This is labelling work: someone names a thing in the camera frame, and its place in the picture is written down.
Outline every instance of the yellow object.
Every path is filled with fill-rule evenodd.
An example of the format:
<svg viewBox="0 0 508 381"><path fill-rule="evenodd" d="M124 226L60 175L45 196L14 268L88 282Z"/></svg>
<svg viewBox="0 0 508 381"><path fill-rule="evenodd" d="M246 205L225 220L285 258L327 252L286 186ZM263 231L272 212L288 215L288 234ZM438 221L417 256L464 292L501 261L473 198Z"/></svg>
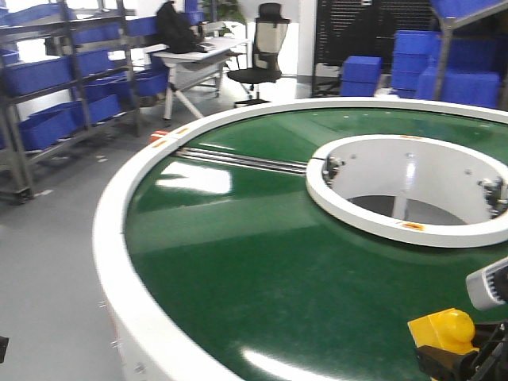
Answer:
<svg viewBox="0 0 508 381"><path fill-rule="evenodd" d="M407 323L417 348L429 345L463 355L475 350L471 340L475 325L468 314L455 308L436 312Z"/></svg>

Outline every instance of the blue storage crate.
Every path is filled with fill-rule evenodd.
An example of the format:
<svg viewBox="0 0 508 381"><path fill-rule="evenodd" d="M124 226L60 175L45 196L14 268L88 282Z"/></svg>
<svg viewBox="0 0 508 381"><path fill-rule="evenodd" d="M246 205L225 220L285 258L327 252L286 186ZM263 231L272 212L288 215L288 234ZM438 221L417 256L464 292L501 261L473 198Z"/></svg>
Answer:
<svg viewBox="0 0 508 381"><path fill-rule="evenodd" d="M436 77L435 67L430 67L421 73L416 98L433 99ZM444 74L441 101L495 108L500 84L499 75L494 72L465 72L448 69Z"/></svg>
<svg viewBox="0 0 508 381"><path fill-rule="evenodd" d="M350 56L344 62L342 79L347 82L377 83L381 75L381 58Z"/></svg>
<svg viewBox="0 0 508 381"><path fill-rule="evenodd" d="M120 38L120 24L117 22L113 22L108 25L104 25L102 27L102 33L104 35L104 40L117 40Z"/></svg>
<svg viewBox="0 0 508 381"><path fill-rule="evenodd" d="M376 88L377 83L344 81L341 84L341 97L371 97Z"/></svg>
<svg viewBox="0 0 508 381"><path fill-rule="evenodd" d="M394 53L391 70L421 73L429 66L426 54Z"/></svg>
<svg viewBox="0 0 508 381"><path fill-rule="evenodd" d="M162 93L167 89L167 70L154 71L144 70L135 74L137 91L141 97L149 97ZM131 94L131 84L127 78L118 79L108 84L112 94L116 94L120 99L129 99Z"/></svg>
<svg viewBox="0 0 508 381"><path fill-rule="evenodd" d="M127 34L132 37L156 34L156 17L134 18L127 21Z"/></svg>
<svg viewBox="0 0 508 381"><path fill-rule="evenodd" d="M493 6L501 0L430 0L441 17L463 17Z"/></svg>
<svg viewBox="0 0 508 381"><path fill-rule="evenodd" d="M46 149L69 134L66 126L73 124L69 110L59 110L29 117L19 124L21 140L26 151Z"/></svg>
<svg viewBox="0 0 508 381"><path fill-rule="evenodd" d="M469 71L491 71L494 66L496 39L456 38L450 45L448 68ZM436 66L441 54L441 40L433 50L429 62Z"/></svg>
<svg viewBox="0 0 508 381"><path fill-rule="evenodd" d="M191 25L197 25L205 20L205 14L201 11L182 12L181 15L184 16Z"/></svg>
<svg viewBox="0 0 508 381"><path fill-rule="evenodd" d="M420 74L411 71L392 71L391 86L394 89L416 90Z"/></svg>
<svg viewBox="0 0 508 381"><path fill-rule="evenodd" d="M105 98L113 94L113 89L109 86L110 83L125 78L125 73L118 73L108 77L96 79L85 85L85 94L88 99Z"/></svg>
<svg viewBox="0 0 508 381"><path fill-rule="evenodd" d="M75 20L75 14L67 8L70 20ZM3 25L42 25L49 22L61 21L59 4L40 4L26 10L8 13L2 18Z"/></svg>
<svg viewBox="0 0 508 381"><path fill-rule="evenodd" d="M113 62L108 56L108 49L92 50L78 53L78 64L81 75L87 76L113 69Z"/></svg>
<svg viewBox="0 0 508 381"><path fill-rule="evenodd" d="M0 54L2 55L5 65L12 65L19 62L19 52L15 50L0 49Z"/></svg>
<svg viewBox="0 0 508 381"><path fill-rule="evenodd" d="M185 11L195 12L199 10L198 0L185 0Z"/></svg>
<svg viewBox="0 0 508 381"><path fill-rule="evenodd" d="M167 71L169 70L162 58L154 56L155 52L150 52L148 56L150 57L150 68L155 71Z"/></svg>
<svg viewBox="0 0 508 381"><path fill-rule="evenodd" d="M72 33L75 44L86 44L89 42L99 42L104 40L102 27L90 28Z"/></svg>
<svg viewBox="0 0 508 381"><path fill-rule="evenodd" d="M72 133L80 127L83 127L85 122L85 114L83 112L83 105L80 101L60 103L59 105L50 107L46 110L39 111L38 113L30 115L30 117L38 117L40 115L52 114L55 111L68 110L74 123L65 127L67 133ZM88 111L90 113L90 123L97 123L120 113L120 105L116 95L109 95L107 97L89 101Z"/></svg>
<svg viewBox="0 0 508 381"><path fill-rule="evenodd" d="M92 123L98 123L105 119L109 119L121 112L120 103L116 95L109 95L105 98L89 102L88 110L90 111L90 121Z"/></svg>
<svg viewBox="0 0 508 381"><path fill-rule="evenodd" d="M114 22L96 28L73 32L72 38L74 39L75 44L87 44L90 42L117 40L120 38L120 33L118 32L119 28L120 24Z"/></svg>
<svg viewBox="0 0 508 381"><path fill-rule="evenodd" d="M425 30L398 30L395 33L394 52L406 54L430 54L435 51L439 32Z"/></svg>
<svg viewBox="0 0 508 381"><path fill-rule="evenodd" d="M12 96L29 94L72 81L68 57L21 63L3 69L4 87Z"/></svg>
<svg viewBox="0 0 508 381"><path fill-rule="evenodd" d="M508 34L500 34L495 37L495 40L496 49L492 69L504 77L506 66L508 66Z"/></svg>

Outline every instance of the office chair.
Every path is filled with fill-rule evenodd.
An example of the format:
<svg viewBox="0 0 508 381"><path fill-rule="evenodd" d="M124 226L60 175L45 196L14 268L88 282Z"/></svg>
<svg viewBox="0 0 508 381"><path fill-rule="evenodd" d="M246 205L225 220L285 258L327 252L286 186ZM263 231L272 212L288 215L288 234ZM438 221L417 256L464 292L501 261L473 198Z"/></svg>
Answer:
<svg viewBox="0 0 508 381"><path fill-rule="evenodd" d="M290 20L280 15L281 5L276 2L266 2L260 5L260 16L256 19L256 34L252 45L252 67L233 70L228 77L239 83L250 84L250 90L256 88L256 98L252 99L249 92L248 99L235 102L234 106L250 106L265 103L260 99L259 84L275 83L282 76L277 58L286 37Z"/></svg>

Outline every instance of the metal rail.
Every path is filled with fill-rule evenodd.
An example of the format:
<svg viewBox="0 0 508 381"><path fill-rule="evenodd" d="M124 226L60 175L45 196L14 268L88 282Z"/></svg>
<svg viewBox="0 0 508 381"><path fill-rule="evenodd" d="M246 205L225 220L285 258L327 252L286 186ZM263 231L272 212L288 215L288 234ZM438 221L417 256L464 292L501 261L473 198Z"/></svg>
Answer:
<svg viewBox="0 0 508 381"><path fill-rule="evenodd" d="M283 172L300 176L305 175L307 168L306 163L270 160L254 156L237 155L234 153L210 151L201 148L181 148L173 155L186 159L201 160L238 167L257 168L265 171Z"/></svg>

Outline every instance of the metal shelf frame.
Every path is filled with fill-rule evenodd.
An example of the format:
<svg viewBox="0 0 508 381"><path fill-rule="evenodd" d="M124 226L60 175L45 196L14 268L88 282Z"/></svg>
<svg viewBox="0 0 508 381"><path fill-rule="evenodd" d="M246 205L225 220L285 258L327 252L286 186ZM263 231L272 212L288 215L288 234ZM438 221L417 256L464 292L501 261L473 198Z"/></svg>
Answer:
<svg viewBox="0 0 508 381"><path fill-rule="evenodd" d="M70 149L73 145L82 140L92 137L93 135L103 132L105 129L113 127L119 123L126 122L127 119L134 120L135 134L140 135L140 127L142 122L140 119L140 99L137 96L137 85L134 80L134 70L132 65L132 58L130 51L132 49L131 40L127 36L127 21L125 15L127 11L124 7L123 0L116 0L117 9L113 16L107 14L105 17L93 17L84 20L69 20L67 12L67 1L56 0L60 5L60 19L61 21L52 22L45 25L30 25L30 26L14 26L14 27L0 27L0 46L20 42L23 40L34 40L47 37L59 37L68 42L67 55L71 57L73 77L74 79L69 83L60 84L54 87L49 87L30 94L25 94L17 97L9 97L0 91L0 133L4 140L4 149L0 149L0 171L10 171L13 180L13 189L0 190L0 196L11 196L16 201L23 203L35 195L33 185L32 166L42 160L48 159L62 151ZM89 28L95 28L100 25L106 25L116 22L120 25L119 35L117 40L107 41L110 47L125 52L125 64L114 69L106 70L98 74L82 76L79 70L77 53L78 51L90 50L93 47L83 47L76 45L73 40L73 32L81 31ZM0 60L0 67L3 67L3 60ZM90 111L88 108L88 100L84 85L95 79L100 79L118 72L125 71L127 79L131 82L131 99L134 105L131 110L123 111L118 115L114 115L106 121L92 124L90 122ZM72 134L69 138L59 141L57 144L45 149L41 152L26 152L21 141L18 123L20 116L17 111L17 105L22 102L27 102L44 95L52 94L61 90L69 90L77 88L78 98L82 104L83 114L85 117L84 129Z"/></svg>
<svg viewBox="0 0 508 381"><path fill-rule="evenodd" d="M450 47L453 41L453 33L466 25L470 25L473 22L480 21L485 17L493 16L503 10L508 10L508 0L503 0L493 6L488 6L477 12L469 14L463 17L439 17L434 11L439 21L442 38L441 38L441 51L439 55L439 61L437 63L437 77L436 86L434 87L434 100L439 101L441 99L441 92L443 90L443 82L445 80L446 66L448 64L448 58L450 55ZM508 109L508 75L504 79L504 89L500 102L500 109Z"/></svg>

